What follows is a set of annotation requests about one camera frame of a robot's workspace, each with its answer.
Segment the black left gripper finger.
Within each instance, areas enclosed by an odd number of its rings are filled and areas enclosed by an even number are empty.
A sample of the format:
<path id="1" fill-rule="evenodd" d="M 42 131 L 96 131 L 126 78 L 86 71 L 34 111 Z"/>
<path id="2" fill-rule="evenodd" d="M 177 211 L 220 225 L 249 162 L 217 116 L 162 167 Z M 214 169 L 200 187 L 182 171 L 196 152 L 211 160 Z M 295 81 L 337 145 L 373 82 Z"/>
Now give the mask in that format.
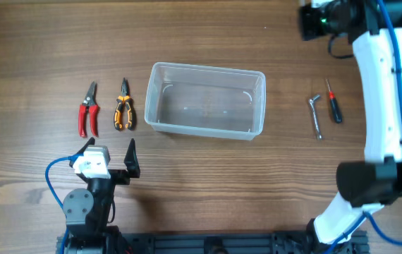
<path id="1" fill-rule="evenodd" d="M 140 178 L 140 166 L 136 154 L 136 146 L 134 138 L 130 140 L 128 150 L 125 155 L 123 163 L 126 166 L 126 170 L 130 178 Z"/>
<path id="2" fill-rule="evenodd" d="M 87 149 L 89 145 L 94 145 L 95 144 L 95 139 L 90 138 L 74 155 L 70 156 L 70 162 L 69 162 L 69 167 L 72 167 L 80 156 L 83 155 L 84 151 Z"/>

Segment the clear plastic container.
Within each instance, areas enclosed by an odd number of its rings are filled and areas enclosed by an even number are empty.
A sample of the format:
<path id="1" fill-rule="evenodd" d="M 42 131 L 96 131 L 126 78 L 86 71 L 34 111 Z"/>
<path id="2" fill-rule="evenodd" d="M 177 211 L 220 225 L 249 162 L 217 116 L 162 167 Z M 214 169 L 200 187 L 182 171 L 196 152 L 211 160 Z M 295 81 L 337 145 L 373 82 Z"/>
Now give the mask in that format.
<path id="1" fill-rule="evenodd" d="M 252 140 L 263 130 L 265 109 L 262 72 L 157 62 L 144 117 L 155 131 Z"/>

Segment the black red precision screwdriver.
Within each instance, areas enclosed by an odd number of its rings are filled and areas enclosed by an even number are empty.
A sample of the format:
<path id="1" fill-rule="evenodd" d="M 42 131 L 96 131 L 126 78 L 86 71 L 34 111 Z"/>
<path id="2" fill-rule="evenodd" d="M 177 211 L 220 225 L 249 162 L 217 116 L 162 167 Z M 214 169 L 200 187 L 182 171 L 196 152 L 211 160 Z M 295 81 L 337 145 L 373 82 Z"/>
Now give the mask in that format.
<path id="1" fill-rule="evenodd" d="M 329 103 L 331 106 L 331 115 L 333 117 L 333 120 L 336 123 L 342 123 L 342 121 L 343 121 L 342 113 L 339 108 L 339 104 L 336 100 L 336 96 L 335 96 L 334 92 L 331 90 L 331 86 L 330 86 L 330 82 L 329 82 L 328 78 L 326 79 L 326 84 L 327 84 L 327 88 L 328 88 L 328 92 L 329 92 Z"/>

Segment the silver socket wrench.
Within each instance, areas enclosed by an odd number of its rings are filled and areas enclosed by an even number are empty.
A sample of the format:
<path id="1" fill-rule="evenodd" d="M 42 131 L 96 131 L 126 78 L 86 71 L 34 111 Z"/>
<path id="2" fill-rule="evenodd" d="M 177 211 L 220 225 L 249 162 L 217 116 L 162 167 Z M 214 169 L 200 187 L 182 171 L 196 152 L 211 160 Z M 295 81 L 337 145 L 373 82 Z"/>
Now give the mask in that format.
<path id="1" fill-rule="evenodd" d="M 322 133 L 319 127 L 319 122 L 318 122 L 318 118 L 317 118 L 317 112 L 315 109 L 315 102 L 320 98 L 320 95 L 317 94 L 313 97 L 311 97 L 308 100 L 308 103 L 310 105 L 311 111 L 312 111 L 312 118 L 313 118 L 313 122 L 314 122 L 314 126 L 315 126 L 315 132 L 316 132 L 316 136 L 318 140 L 322 139 Z"/>

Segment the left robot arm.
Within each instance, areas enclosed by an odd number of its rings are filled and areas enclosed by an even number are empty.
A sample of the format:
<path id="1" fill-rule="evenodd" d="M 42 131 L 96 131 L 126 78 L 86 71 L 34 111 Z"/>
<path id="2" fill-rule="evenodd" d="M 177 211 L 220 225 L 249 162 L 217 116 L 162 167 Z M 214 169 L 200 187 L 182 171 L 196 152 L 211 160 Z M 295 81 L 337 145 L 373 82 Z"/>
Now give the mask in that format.
<path id="1" fill-rule="evenodd" d="M 140 177 L 135 141 L 131 140 L 124 158 L 125 169 L 109 169 L 110 155 L 104 145 L 87 143 L 69 159 L 75 174 L 86 188 L 72 190 L 63 200 L 66 232 L 57 239 L 57 253 L 132 253 L 133 248 L 117 226 L 114 192 Z"/>

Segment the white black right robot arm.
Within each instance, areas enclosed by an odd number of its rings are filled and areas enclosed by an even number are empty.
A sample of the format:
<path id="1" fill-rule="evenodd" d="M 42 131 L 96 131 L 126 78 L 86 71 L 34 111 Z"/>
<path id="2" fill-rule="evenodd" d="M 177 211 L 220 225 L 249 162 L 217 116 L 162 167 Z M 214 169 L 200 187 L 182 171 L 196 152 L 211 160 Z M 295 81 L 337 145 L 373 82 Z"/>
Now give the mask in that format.
<path id="1" fill-rule="evenodd" d="M 402 197 L 402 0 L 312 1 L 299 28 L 305 41 L 347 36 L 363 85 L 365 158 L 338 165 L 338 192 L 310 222 L 312 249 L 331 253 Z"/>

